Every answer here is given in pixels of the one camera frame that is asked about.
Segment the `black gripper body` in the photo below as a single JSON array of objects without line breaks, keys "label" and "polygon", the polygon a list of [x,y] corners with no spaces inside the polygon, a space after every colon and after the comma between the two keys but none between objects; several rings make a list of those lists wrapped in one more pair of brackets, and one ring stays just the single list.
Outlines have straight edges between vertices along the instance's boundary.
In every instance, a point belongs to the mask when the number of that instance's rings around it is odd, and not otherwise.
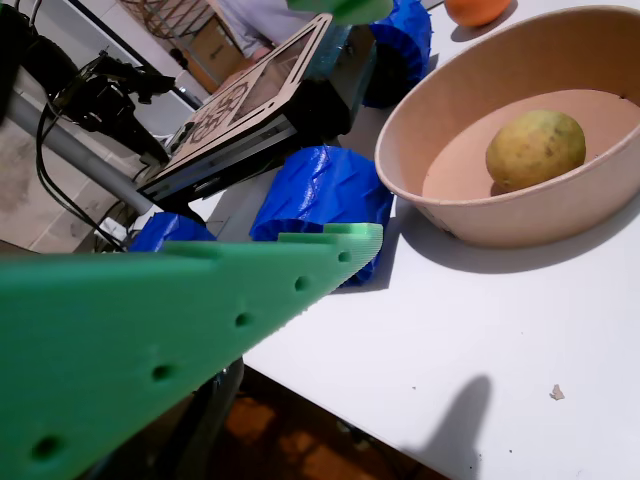
[{"label": "black gripper body", "polygon": [[163,95],[175,86],[175,78],[147,72],[141,67],[116,62],[107,68],[112,78],[126,94],[136,93],[140,103],[150,103],[153,96]]}]

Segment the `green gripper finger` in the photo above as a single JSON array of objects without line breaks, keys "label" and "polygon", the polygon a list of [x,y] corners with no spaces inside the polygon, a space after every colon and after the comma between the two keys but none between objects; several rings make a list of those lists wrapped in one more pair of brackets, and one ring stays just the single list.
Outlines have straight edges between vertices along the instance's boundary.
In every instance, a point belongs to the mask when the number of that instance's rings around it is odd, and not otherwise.
[{"label": "green gripper finger", "polygon": [[342,24],[370,24],[386,18],[392,0],[288,0],[290,10],[327,13]]},{"label": "green gripper finger", "polygon": [[1,261],[1,475],[81,474],[379,252],[378,224],[274,242]]}]

